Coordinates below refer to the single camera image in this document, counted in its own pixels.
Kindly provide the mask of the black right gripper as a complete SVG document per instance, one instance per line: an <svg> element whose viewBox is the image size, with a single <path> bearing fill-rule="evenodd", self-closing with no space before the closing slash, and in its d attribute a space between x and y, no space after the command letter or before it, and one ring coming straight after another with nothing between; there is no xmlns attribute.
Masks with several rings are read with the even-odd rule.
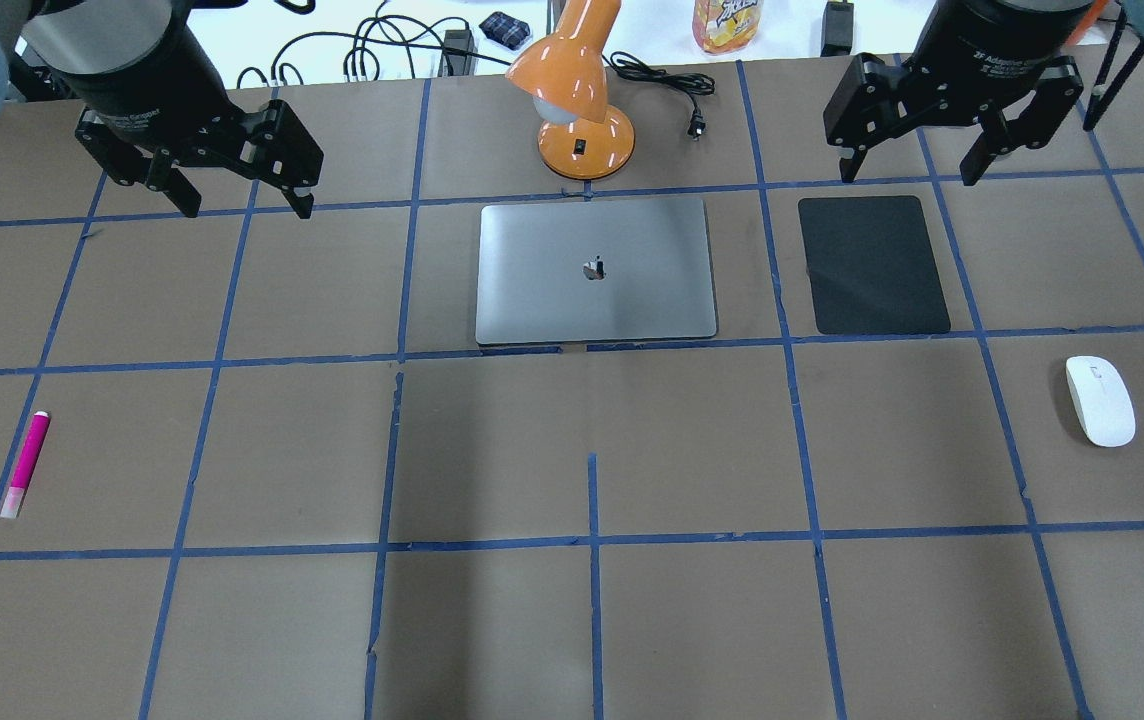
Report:
<svg viewBox="0 0 1144 720"><path fill-rule="evenodd" d="M840 179L857 179L869 149L905 126L901 109L925 126L980 135L960 161L976 184L1001 156L1043 149L1085 90L1075 60L1062 53L1089 1L938 1L904 68L851 56L823 110L825 141ZM1014 119L1008 106L1028 100Z"/></svg>

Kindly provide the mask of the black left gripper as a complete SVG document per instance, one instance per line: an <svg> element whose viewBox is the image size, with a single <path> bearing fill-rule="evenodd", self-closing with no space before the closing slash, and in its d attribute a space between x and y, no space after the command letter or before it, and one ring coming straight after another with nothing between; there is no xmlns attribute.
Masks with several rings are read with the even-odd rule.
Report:
<svg viewBox="0 0 1144 720"><path fill-rule="evenodd" d="M235 173L275 187L299 219L312 217L319 142L288 101L247 111L230 100L188 26L194 8L235 1L37 1L27 43L86 102L76 140L116 184L142 184L197 217L202 196L175 160L210 167L223 150Z"/></svg>

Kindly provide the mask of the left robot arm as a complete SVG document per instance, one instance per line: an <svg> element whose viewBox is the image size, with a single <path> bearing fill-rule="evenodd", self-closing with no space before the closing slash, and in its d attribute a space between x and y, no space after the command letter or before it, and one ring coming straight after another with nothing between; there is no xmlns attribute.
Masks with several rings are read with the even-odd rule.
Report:
<svg viewBox="0 0 1144 720"><path fill-rule="evenodd" d="M0 110L27 42L84 102L76 140L112 182L161 193L184 217L202 196L186 168L221 168L281 192L311 217L324 155L287 102L229 98L188 26L191 1L0 1Z"/></svg>

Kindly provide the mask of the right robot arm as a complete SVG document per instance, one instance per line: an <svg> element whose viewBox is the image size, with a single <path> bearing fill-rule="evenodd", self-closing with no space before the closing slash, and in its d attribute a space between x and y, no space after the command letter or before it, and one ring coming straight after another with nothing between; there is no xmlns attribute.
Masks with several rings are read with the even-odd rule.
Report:
<svg viewBox="0 0 1144 720"><path fill-rule="evenodd" d="M1085 128L1093 129L1144 58L1144 1L1125 1L1117 18L1117 33L1138 37L1125 68L1101 68L1087 84L1068 46L1094 17L1089 1L934 3L901 68L857 54L825 105L825 140L840 151L842 181L855 182L869 149L889 139L975 126L979 136L959 165L962 182L974 185L998 158L1043 149L1085 92Z"/></svg>

